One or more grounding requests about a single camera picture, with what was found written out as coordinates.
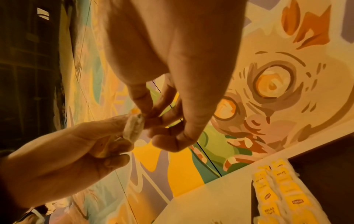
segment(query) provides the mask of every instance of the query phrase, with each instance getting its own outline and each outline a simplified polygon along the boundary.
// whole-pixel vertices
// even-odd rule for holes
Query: hand
[[[73,195],[129,162],[134,147],[114,141],[111,156],[90,154],[97,140],[122,136],[127,116],[82,123],[37,138],[3,158],[0,175],[18,206],[30,208]]]
[[[107,61],[146,117],[152,143],[179,151],[195,143],[222,99],[235,67],[246,0],[104,0],[99,24]],[[159,102],[146,82],[170,73]],[[164,128],[183,117],[183,122]]]

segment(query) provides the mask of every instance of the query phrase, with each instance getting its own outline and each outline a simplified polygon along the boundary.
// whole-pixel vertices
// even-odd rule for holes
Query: dark sleeve
[[[9,153],[0,153],[0,158]],[[0,176],[0,220],[1,224],[12,224],[19,220],[28,209],[19,208]]]

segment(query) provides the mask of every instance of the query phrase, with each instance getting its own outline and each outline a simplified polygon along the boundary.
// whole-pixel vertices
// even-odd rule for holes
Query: painted eye
[[[288,70],[273,66],[264,70],[256,80],[257,93],[263,98],[278,98],[289,88],[291,75]]]
[[[237,104],[231,98],[223,98],[218,104],[214,116],[220,120],[230,119],[237,112]]]

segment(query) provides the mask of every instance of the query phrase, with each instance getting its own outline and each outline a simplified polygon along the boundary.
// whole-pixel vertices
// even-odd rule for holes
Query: cartoon face
[[[327,54],[330,14],[330,4],[314,14],[292,0],[268,33],[259,28],[243,38],[211,123],[229,144],[250,149],[253,157],[235,156],[224,169],[303,141],[352,108],[350,69]]]

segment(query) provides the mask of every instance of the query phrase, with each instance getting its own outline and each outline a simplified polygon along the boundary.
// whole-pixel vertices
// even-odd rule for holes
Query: painted wall
[[[65,90],[68,126],[134,108],[103,53],[99,2],[80,3],[89,7]],[[86,213],[73,217],[151,223],[174,197],[353,119],[353,8],[353,0],[250,0],[231,83],[198,143],[174,154],[143,133],[129,165],[81,193]],[[154,101],[163,79],[149,83]]]

